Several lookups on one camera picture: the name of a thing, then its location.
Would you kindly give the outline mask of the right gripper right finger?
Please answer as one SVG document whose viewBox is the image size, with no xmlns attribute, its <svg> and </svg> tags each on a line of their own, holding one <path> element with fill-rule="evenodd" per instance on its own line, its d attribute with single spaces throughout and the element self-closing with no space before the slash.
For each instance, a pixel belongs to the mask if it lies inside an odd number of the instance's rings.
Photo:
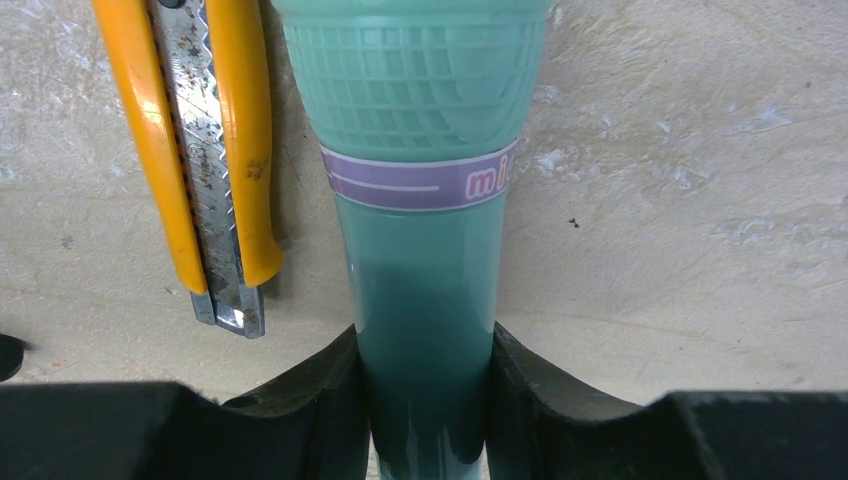
<svg viewBox="0 0 848 480">
<path fill-rule="evenodd" d="M 843 391 L 675 391 L 640 406 L 497 326 L 487 457 L 494 479 L 843 479 Z"/>
</svg>

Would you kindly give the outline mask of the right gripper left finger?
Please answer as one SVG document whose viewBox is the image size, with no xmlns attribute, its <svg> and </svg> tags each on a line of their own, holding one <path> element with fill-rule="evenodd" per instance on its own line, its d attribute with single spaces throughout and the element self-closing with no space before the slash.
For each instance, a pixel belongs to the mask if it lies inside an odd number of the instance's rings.
<svg viewBox="0 0 848 480">
<path fill-rule="evenodd" d="M 1 390 L 5 479 L 362 479 L 356 335 L 224 403 L 175 382 Z"/>
</svg>

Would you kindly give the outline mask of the teal toy microphone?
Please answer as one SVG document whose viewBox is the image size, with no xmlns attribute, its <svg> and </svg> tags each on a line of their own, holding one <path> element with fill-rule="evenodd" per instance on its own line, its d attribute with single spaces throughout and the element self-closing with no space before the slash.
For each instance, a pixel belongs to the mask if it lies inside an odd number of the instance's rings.
<svg viewBox="0 0 848 480">
<path fill-rule="evenodd" d="M 379 472 L 477 479 L 546 1 L 278 1 L 343 237 Z"/>
</svg>

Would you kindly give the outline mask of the black tripod stand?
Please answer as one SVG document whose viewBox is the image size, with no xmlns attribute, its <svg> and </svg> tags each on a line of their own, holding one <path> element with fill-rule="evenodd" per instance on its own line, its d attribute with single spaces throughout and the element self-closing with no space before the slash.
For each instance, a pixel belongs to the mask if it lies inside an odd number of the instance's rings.
<svg viewBox="0 0 848 480">
<path fill-rule="evenodd" d="M 0 382 L 13 378 L 21 369 L 30 345 L 17 337 L 0 335 Z"/>
</svg>

